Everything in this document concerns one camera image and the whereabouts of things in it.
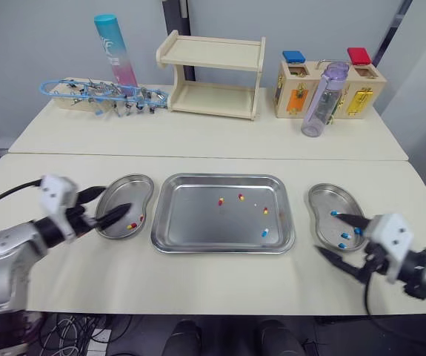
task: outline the white table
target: white table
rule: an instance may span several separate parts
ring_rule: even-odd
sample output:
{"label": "white table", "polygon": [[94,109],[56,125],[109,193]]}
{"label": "white table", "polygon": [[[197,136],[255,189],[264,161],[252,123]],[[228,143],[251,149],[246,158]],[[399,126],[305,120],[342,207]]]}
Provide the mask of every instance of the white table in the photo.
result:
{"label": "white table", "polygon": [[[47,172],[80,188],[107,185],[131,173],[155,182],[147,225],[133,239],[106,240],[91,232],[60,245],[31,274],[28,309],[57,312],[178,314],[364,314],[363,288],[333,268],[313,247],[307,191],[331,182],[348,190],[365,214],[399,212],[410,222],[413,249],[426,246],[426,187],[408,162],[194,159],[137,156],[9,154],[0,161],[0,193]],[[150,242],[159,189],[178,172],[272,174],[287,188],[296,228],[292,249],[280,255],[163,254]],[[39,192],[28,188],[0,202],[0,229],[42,217]],[[89,204],[92,214],[95,203]],[[362,264],[363,253],[346,260]],[[376,314],[426,313],[426,300],[402,284],[373,280]]]}
{"label": "white table", "polygon": [[[155,86],[170,92],[170,86]],[[10,153],[252,159],[407,160],[371,108],[364,119],[340,119],[319,138],[300,131],[301,119],[277,119],[272,91],[262,88],[255,121],[157,109],[117,117],[60,109],[51,101]]]}

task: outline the pink and blue tube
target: pink and blue tube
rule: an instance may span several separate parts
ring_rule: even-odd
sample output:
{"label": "pink and blue tube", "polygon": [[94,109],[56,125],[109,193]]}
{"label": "pink and blue tube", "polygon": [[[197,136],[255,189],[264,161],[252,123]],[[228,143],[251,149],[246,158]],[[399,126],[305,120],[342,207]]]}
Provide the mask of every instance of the pink and blue tube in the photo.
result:
{"label": "pink and blue tube", "polygon": [[101,36],[102,47],[112,66],[112,71],[120,85],[137,87],[136,75],[133,72],[124,39],[122,38],[117,17],[113,14],[97,15],[94,18],[97,31]]}

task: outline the orange panel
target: orange panel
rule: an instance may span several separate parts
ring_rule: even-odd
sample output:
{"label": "orange panel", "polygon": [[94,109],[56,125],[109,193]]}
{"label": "orange panel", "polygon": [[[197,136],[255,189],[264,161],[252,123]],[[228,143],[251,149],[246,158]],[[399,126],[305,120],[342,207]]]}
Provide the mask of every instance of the orange panel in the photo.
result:
{"label": "orange panel", "polygon": [[307,99],[308,90],[298,89],[292,90],[290,99],[288,100],[287,111],[290,113],[298,113],[303,110],[304,101]]}

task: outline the red lid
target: red lid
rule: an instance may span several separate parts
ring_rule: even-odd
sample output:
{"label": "red lid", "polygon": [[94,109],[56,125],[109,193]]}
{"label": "red lid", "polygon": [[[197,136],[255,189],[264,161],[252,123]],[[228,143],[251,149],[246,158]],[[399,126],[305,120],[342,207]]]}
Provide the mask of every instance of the red lid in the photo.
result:
{"label": "red lid", "polygon": [[367,51],[364,47],[349,47],[347,49],[347,54],[353,65],[369,65],[370,58],[367,54]]}

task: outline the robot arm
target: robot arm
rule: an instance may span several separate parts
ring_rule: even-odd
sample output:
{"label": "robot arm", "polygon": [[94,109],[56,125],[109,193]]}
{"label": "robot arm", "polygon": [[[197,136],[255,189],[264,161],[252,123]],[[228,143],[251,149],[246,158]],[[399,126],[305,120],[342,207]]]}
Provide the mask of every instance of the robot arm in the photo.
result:
{"label": "robot arm", "polygon": [[402,215],[384,214],[372,220],[349,214],[336,217],[363,231],[369,240],[365,247],[366,262],[357,268],[343,261],[338,254],[318,247],[323,256],[361,283],[366,283],[376,271],[386,275],[389,283],[394,284],[397,280],[406,283],[404,292],[408,295],[426,299],[426,249],[420,252],[410,250],[413,233]]}
{"label": "robot arm", "polygon": [[130,204],[124,204],[99,220],[84,215],[81,204],[95,199],[103,190],[92,187],[78,194],[77,186],[67,178],[43,178],[41,204],[48,216],[0,231],[0,313],[26,308],[28,275],[49,248],[71,242],[96,226],[104,229],[128,212]]}

